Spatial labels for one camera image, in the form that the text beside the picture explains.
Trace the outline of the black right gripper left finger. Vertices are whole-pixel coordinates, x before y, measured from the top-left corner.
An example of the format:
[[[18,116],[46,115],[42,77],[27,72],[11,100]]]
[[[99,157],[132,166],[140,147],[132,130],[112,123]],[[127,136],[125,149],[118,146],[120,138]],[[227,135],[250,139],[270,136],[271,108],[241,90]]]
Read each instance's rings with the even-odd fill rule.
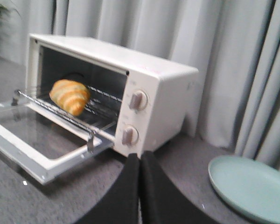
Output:
[[[138,223],[138,180],[140,161],[130,154],[116,181],[102,199],[77,224]]]

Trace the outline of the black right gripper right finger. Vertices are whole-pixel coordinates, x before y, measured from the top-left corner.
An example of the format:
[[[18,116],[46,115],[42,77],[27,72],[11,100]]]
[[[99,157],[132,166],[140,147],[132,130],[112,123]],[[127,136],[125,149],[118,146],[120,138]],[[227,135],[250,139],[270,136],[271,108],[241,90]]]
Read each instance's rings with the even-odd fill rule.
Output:
[[[140,206],[144,224],[216,224],[172,183],[150,151],[140,160]]]

